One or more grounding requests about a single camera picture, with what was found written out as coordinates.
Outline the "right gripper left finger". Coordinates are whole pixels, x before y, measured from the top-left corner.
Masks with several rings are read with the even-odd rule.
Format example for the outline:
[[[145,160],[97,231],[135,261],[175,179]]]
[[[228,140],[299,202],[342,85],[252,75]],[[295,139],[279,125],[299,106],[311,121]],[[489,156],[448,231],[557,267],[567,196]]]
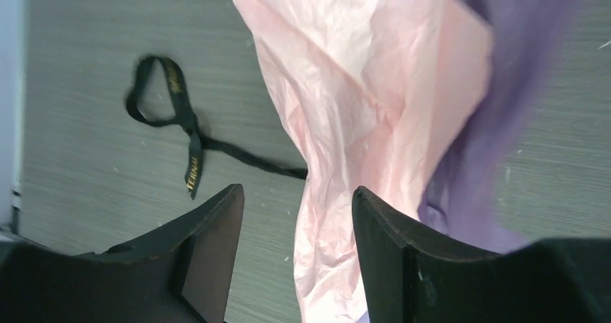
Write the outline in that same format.
[[[3,322],[223,322],[244,214],[232,184],[106,252],[1,244]]]

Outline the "pink flower bouquet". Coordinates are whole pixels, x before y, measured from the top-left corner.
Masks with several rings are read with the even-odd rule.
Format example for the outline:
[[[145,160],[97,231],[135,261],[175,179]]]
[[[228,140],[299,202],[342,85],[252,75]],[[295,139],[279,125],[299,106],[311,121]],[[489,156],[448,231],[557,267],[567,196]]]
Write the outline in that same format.
[[[233,0],[308,175],[293,274],[303,322],[366,322],[352,194],[482,249],[523,238],[492,203],[576,0]]]

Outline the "black ribbon with gold text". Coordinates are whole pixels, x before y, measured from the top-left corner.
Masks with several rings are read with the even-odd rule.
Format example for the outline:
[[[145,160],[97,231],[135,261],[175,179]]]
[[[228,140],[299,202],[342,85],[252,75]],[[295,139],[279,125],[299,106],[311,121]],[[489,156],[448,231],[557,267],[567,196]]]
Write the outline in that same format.
[[[138,107],[146,92],[155,63],[159,63],[164,72],[171,104],[174,108],[174,116],[171,118],[151,120],[146,118]],[[205,152],[208,150],[222,152],[264,172],[299,180],[304,180],[307,177],[308,170],[306,168],[286,167],[277,161],[257,156],[235,144],[205,135],[190,103],[184,74],[179,65],[167,56],[145,55],[140,58],[135,65],[132,88],[125,97],[125,109],[132,119],[140,123],[153,128],[178,125],[187,134],[189,137],[188,165],[184,181],[191,199],[196,197],[203,173]]]

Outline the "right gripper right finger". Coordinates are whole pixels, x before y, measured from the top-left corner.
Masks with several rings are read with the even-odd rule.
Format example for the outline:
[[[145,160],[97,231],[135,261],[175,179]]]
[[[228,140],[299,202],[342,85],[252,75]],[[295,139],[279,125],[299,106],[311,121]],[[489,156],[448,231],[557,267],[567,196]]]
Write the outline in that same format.
[[[425,226],[363,186],[352,217],[371,322],[610,320],[609,239],[542,239],[497,254]]]

